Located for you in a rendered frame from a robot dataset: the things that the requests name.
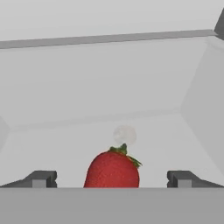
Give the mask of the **pale round ball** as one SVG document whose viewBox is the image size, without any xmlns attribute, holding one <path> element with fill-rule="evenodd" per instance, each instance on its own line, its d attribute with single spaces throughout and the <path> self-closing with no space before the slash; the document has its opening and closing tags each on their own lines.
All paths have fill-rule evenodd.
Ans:
<svg viewBox="0 0 224 224">
<path fill-rule="evenodd" d="M 113 138 L 117 144 L 132 145 L 137 140 L 137 133 L 133 127 L 121 125 L 114 130 Z"/>
</svg>

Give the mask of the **red strawberry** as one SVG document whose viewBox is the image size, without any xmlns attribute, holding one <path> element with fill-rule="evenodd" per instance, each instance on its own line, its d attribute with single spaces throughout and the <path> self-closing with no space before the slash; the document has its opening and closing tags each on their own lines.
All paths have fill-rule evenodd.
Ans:
<svg viewBox="0 0 224 224">
<path fill-rule="evenodd" d="M 128 146 L 111 146 L 97 155 L 87 169 L 84 187 L 138 188 L 140 161 L 128 154 Z"/>
</svg>

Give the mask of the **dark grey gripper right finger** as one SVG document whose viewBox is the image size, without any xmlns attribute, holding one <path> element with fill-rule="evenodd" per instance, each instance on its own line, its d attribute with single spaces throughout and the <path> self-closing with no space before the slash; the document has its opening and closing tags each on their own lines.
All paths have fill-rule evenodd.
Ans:
<svg viewBox="0 0 224 224">
<path fill-rule="evenodd" d="M 224 185 L 204 180 L 196 176 L 191 171 L 168 171 L 167 187 L 177 188 L 224 188 Z"/>
</svg>

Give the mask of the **grey fridge shelf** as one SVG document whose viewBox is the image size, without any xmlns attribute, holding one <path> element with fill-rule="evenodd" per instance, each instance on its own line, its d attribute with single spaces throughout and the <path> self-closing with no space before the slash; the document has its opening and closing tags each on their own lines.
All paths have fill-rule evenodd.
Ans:
<svg viewBox="0 0 224 224">
<path fill-rule="evenodd" d="M 182 39 L 217 36 L 213 30 L 164 31 L 129 34 L 111 34 L 64 38 L 35 38 L 0 41 L 0 49 L 29 48 L 42 46 L 69 46 L 82 44 L 144 41 L 153 39 Z"/>
</svg>

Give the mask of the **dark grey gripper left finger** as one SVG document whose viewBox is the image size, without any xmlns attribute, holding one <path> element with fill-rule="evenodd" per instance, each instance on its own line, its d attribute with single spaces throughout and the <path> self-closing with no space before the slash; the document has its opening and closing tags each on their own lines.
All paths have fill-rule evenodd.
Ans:
<svg viewBox="0 0 224 224">
<path fill-rule="evenodd" d="M 2 185 L 2 188 L 56 188 L 56 171 L 33 171 L 27 177 Z"/>
</svg>

